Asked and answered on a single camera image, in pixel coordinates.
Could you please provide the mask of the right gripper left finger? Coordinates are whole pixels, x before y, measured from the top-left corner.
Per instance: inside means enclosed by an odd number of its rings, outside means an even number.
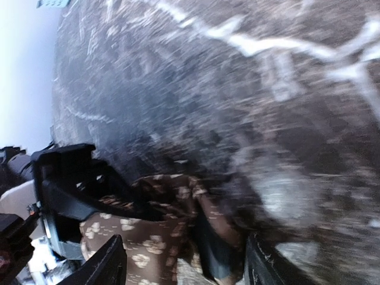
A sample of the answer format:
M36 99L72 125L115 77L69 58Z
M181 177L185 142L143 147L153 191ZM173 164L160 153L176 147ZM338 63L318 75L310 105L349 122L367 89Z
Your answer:
M64 285L124 285L127 255L120 235L113 235Z

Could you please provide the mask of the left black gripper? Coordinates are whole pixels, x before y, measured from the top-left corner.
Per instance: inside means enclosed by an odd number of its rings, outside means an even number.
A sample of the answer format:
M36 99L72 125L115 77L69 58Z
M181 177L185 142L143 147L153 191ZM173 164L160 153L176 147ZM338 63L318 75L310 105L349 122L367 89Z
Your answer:
M52 251L68 260L83 260L79 223L94 213L162 221L140 194L132 191L105 161L92 162L92 144L74 144L37 151L31 155L34 188L43 230ZM101 199L113 196L131 203L121 209Z

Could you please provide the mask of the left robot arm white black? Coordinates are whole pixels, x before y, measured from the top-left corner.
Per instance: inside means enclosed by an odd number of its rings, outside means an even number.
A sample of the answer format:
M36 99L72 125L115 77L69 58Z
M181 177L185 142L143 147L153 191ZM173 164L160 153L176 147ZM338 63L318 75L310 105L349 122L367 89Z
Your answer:
M1 166L22 184L1 195L1 283L12 284L33 256L32 235L47 237L60 257L79 261L79 224L95 213L160 221L158 211L92 155L92 144L47 147L27 155L1 150Z

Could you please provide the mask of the blue perforated plastic basket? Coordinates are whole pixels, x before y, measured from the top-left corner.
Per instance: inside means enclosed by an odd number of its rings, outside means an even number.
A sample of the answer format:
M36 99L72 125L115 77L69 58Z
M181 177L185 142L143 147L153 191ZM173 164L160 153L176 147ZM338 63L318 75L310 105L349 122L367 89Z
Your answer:
M71 0L38 0L36 8L65 8Z

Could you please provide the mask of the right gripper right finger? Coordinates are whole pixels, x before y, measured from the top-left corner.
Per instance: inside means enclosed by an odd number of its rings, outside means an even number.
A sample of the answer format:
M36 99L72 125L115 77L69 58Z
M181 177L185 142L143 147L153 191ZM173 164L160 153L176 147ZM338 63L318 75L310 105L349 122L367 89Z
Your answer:
M246 241L243 276L249 285L316 284L257 233L251 233Z

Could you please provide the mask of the brown floral tie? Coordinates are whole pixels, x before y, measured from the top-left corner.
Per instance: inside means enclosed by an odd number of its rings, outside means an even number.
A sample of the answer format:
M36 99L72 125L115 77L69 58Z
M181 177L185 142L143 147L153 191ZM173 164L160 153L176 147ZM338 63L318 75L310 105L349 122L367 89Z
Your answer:
M142 203L108 195L100 202L112 211L94 213L80 223L85 259L119 235L127 255L127 284L177 284L180 259L217 284L241 281L245 237L222 214L200 179L183 174L146 176L135 181L131 191Z

